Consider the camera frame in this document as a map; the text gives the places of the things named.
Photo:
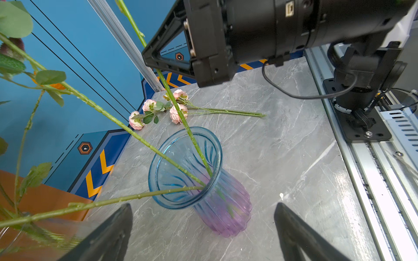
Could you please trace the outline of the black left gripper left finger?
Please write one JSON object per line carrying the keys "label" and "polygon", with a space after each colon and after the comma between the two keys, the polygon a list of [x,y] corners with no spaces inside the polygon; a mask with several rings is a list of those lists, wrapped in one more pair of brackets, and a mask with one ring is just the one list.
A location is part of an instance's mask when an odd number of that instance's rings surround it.
{"label": "black left gripper left finger", "polygon": [[123,204],[61,261],[123,261],[133,225],[130,204]]}

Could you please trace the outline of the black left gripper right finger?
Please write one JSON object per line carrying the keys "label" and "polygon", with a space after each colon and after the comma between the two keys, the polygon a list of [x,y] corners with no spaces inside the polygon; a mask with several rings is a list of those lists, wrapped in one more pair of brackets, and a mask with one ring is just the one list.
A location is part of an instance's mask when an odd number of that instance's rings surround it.
{"label": "black left gripper right finger", "polygon": [[274,222],[286,261],[348,261],[349,259],[304,222],[294,211],[279,202]]}

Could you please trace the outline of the purple glass vase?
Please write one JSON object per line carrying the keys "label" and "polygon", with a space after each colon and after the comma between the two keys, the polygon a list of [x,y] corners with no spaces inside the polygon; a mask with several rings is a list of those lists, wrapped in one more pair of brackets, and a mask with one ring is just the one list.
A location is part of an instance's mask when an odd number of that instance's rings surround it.
{"label": "purple glass vase", "polygon": [[153,199],[166,209],[192,207],[215,233],[225,238],[236,236],[247,228],[251,218],[249,193],[223,169],[223,151],[215,134],[203,127],[190,130],[202,155],[196,151],[186,130],[176,132],[159,150],[188,173],[155,155],[149,169],[149,190],[172,191]]}

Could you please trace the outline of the bright pink rose stem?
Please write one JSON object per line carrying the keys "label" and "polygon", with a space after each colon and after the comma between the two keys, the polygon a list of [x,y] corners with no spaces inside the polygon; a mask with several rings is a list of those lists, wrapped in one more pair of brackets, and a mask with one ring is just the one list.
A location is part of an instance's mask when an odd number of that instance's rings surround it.
{"label": "bright pink rose stem", "polygon": [[102,107],[94,103],[92,100],[88,99],[86,95],[80,93],[78,90],[68,85],[65,82],[65,72],[46,69],[44,66],[38,63],[36,60],[34,60],[30,55],[28,55],[24,50],[19,48],[10,40],[12,37],[24,38],[28,36],[32,32],[32,30],[32,17],[20,1],[1,1],[1,41],[4,44],[6,44],[11,50],[13,50],[14,52],[22,56],[24,59],[28,60],[32,65],[34,65],[35,70],[37,70],[37,74],[34,78],[37,83],[37,86],[35,87],[36,89],[52,92],[54,96],[58,96],[59,102],[62,101],[62,98],[60,97],[61,94],[76,96],[84,103],[94,108],[97,112],[104,115],[107,119],[122,127],[129,134],[131,134],[131,136],[139,140],[151,151],[168,161],[171,165],[175,166],[182,173],[186,174],[188,177],[196,181],[198,184],[205,186],[205,184],[200,179],[191,174],[184,167],[181,167],[178,163],[175,163],[172,159],[167,157],[157,148],[150,145],[145,139],[143,139],[137,133],[125,126],[113,115],[105,111]]}

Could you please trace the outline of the single orange ranunculus stem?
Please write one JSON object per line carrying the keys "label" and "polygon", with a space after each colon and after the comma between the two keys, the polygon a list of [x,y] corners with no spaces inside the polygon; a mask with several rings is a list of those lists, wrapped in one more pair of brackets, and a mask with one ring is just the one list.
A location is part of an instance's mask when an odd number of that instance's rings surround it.
{"label": "single orange ranunculus stem", "polygon": [[[119,10],[129,20],[132,28],[134,29],[137,37],[139,38],[142,46],[143,47],[146,47],[147,44],[146,44],[145,39],[144,39],[144,34],[139,30],[137,24],[135,23],[132,15],[129,12],[129,10],[128,10],[126,4],[124,3],[124,1],[123,0],[116,0],[115,2],[116,2],[116,5],[118,6]],[[196,141],[196,139],[195,139],[195,137],[194,137],[194,135],[193,135],[193,133],[192,133],[192,131],[191,131],[188,123],[187,123],[187,121],[186,121],[186,118],[185,118],[185,116],[183,114],[183,111],[180,109],[179,104],[177,103],[177,101],[176,101],[176,99],[175,99],[175,97],[174,97],[174,95],[173,95],[173,93],[172,93],[172,91],[171,91],[168,83],[166,82],[165,78],[163,77],[162,72],[159,69],[157,69],[156,72],[160,76],[160,80],[162,81],[162,84],[163,84],[163,86],[165,87],[165,89],[167,91],[168,97],[173,102],[173,105],[174,105],[174,107],[175,107],[175,109],[176,109],[176,111],[177,111],[177,113],[179,115],[179,118],[180,118],[180,120],[181,120],[181,122],[182,122],[182,124],[183,124],[183,126],[185,128],[185,130],[187,131],[187,133],[188,133],[188,135],[190,137],[190,140],[193,143],[193,145],[194,145],[194,147],[195,147],[198,155],[200,156],[202,162],[204,163],[204,166],[205,166],[205,168],[206,168],[209,176],[212,177],[213,176],[212,170],[209,167],[209,165],[207,163],[207,160],[206,160],[204,154],[202,153],[202,151],[201,151],[201,149],[200,149],[200,147],[199,147],[199,145],[198,145],[198,143],[197,143],[197,141]]]}

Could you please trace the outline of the clear ribbed glass vase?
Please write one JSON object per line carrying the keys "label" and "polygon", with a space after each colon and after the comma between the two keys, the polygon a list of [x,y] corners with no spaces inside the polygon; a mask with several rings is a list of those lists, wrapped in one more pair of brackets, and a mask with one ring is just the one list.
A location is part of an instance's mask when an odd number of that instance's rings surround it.
{"label": "clear ribbed glass vase", "polygon": [[46,219],[1,229],[2,261],[56,261],[99,226],[90,221]]}

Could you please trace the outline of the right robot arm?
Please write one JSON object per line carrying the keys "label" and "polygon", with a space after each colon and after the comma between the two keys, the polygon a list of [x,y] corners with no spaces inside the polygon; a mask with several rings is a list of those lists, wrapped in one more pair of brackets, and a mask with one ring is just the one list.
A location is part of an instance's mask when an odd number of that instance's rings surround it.
{"label": "right robot arm", "polygon": [[325,79],[347,142],[392,135],[375,107],[404,71],[398,60],[417,1],[176,1],[144,49],[145,64],[194,78],[200,87],[232,80],[247,62],[282,66],[329,45]]}

